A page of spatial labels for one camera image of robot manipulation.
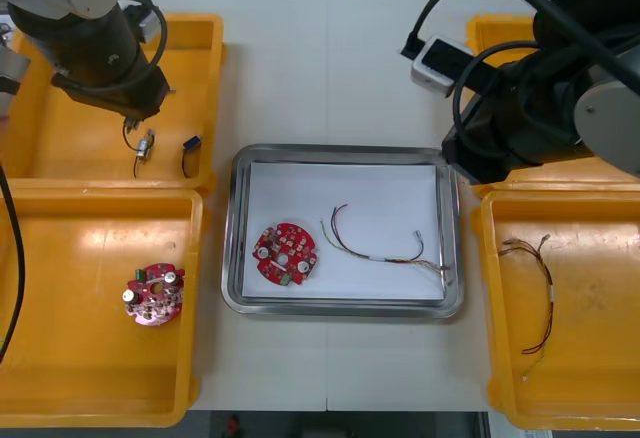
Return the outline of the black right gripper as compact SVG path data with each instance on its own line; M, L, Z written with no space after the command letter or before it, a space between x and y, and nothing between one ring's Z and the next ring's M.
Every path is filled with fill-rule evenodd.
M510 126L522 121L517 105L469 102L459 111L466 139L453 125L442 142L442 155L450 166L472 184L502 182L525 167L509 136Z

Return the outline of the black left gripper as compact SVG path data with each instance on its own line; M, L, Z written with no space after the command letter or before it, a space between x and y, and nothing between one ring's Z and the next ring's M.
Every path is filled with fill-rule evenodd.
M141 121L158 114L169 93L169 84L159 67L155 67L141 82L114 92L96 94L73 90L63 84L63 76L59 73L53 75L51 84L62 89L75 102L134 119L132 126L130 120L124 121L126 133L129 133L131 128L137 130Z

